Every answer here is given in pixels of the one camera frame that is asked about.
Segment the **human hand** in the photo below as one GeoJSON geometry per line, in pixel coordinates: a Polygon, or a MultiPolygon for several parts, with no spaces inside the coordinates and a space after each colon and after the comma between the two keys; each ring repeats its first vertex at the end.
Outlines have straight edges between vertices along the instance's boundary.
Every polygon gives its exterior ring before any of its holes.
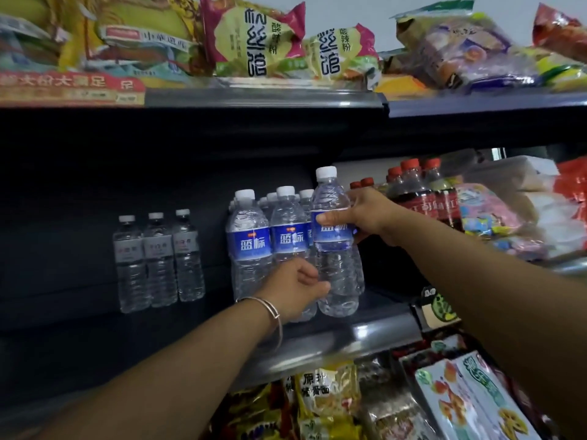
{"type": "Polygon", "coordinates": [[[413,212],[387,199],[374,188],[359,188],[347,191],[354,205],[346,210],[330,211],[316,217],[320,225],[355,224],[359,232],[355,241],[360,242],[369,235],[379,235],[388,245],[395,245],[393,235],[401,222],[411,219],[413,212]]]}
{"type": "Polygon", "coordinates": [[[280,264],[255,294],[275,306],[283,324],[299,318],[303,310],[330,290],[328,281],[318,281],[318,271],[303,258],[280,264]]]}

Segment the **human arm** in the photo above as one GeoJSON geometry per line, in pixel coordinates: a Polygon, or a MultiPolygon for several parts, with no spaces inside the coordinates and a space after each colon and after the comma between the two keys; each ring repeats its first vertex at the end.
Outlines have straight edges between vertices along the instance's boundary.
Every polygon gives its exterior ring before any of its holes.
{"type": "Polygon", "coordinates": [[[349,193],[355,206],[318,216],[354,223],[402,247],[487,351],[568,438],[587,432],[587,288],[401,207],[373,188],[349,193]]]}
{"type": "MultiPolygon", "coordinates": [[[[272,303],[285,324],[329,288],[315,267],[295,258],[255,296],[272,303]]],[[[38,439],[193,440],[275,324],[259,302],[234,304],[58,415],[38,439]]]]}

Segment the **silver bracelet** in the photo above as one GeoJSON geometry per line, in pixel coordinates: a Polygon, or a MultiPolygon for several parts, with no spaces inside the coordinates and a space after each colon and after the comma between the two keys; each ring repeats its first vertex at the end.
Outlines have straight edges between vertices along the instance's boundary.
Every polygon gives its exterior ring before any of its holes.
{"type": "Polygon", "coordinates": [[[239,298],[237,300],[237,303],[239,303],[245,299],[252,299],[254,301],[257,301],[257,302],[260,302],[261,304],[263,304],[265,306],[265,308],[269,311],[269,313],[271,313],[271,316],[273,317],[273,319],[277,320],[277,322],[279,323],[279,341],[277,342],[277,346],[275,346],[275,348],[273,349],[273,352],[276,352],[277,349],[281,347],[281,342],[283,341],[283,325],[281,324],[281,318],[279,317],[279,312],[277,312],[277,309],[275,308],[275,306],[273,304],[271,304],[270,302],[268,302],[266,299],[257,298],[256,296],[243,296],[242,298],[239,298]]]}

